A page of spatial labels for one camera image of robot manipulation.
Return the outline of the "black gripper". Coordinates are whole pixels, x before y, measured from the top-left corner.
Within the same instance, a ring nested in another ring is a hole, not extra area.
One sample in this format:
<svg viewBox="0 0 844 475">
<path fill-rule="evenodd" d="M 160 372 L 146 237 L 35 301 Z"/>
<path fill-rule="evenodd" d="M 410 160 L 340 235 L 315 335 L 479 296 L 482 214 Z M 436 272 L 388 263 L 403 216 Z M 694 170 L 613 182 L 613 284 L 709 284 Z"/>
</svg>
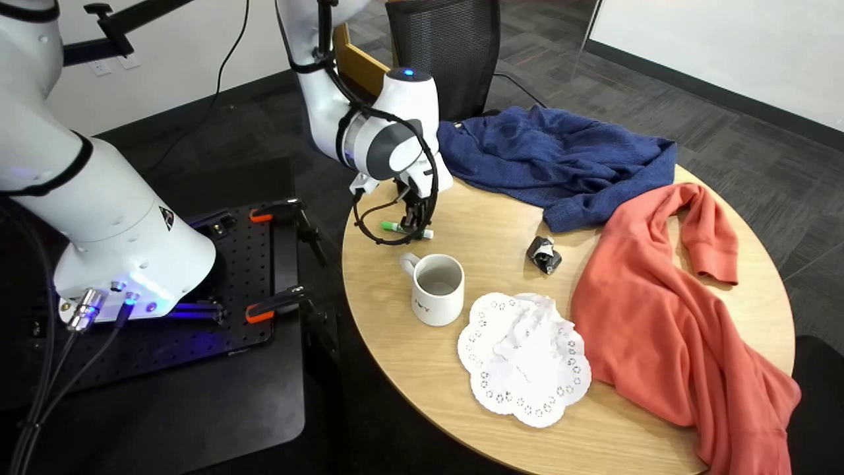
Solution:
<svg viewBox="0 0 844 475">
<path fill-rule="evenodd" d="M 399 195 L 407 207 L 402 228 L 407 234 L 427 230 L 436 214 L 436 199 L 423 199 L 415 186 L 402 182 Z"/>
</svg>

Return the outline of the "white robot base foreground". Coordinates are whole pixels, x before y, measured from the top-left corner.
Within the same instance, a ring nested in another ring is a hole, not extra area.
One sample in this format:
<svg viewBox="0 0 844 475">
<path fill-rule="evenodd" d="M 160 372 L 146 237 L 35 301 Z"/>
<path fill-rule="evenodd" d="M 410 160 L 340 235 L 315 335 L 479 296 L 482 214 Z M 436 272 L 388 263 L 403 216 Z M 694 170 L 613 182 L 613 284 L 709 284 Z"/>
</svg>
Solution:
<svg viewBox="0 0 844 475">
<path fill-rule="evenodd" d="M 213 243 L 105 140 L 50 110 L 64 70 L 57 0 L 0 3 L 0 195 L 69 247 L 52 272 L 67 325 L 166 317 L 213 270 Z"/>
</svg>

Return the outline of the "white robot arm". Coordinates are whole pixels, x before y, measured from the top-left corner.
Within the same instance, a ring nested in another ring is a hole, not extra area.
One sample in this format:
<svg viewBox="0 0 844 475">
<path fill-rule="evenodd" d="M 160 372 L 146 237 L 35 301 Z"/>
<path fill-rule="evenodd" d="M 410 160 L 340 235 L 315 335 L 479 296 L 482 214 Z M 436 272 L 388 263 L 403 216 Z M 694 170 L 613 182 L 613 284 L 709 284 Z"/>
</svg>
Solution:
<svg viewBox="0 0 844 475">
<path fill-rule="evenodd" d="M 407 203 L 399 230 L 423 240 L 437 195 L 453 186 L 437 152 L 437 86 L 425 70 L 394 67 L 379 78 L 377 98 L 366 104 L 340 79 L 334 25 L 366 3 L 274 0 L 274 13 L 315 148 L 353 172 L 353 199 L 394 181 Z"/>
</svg>

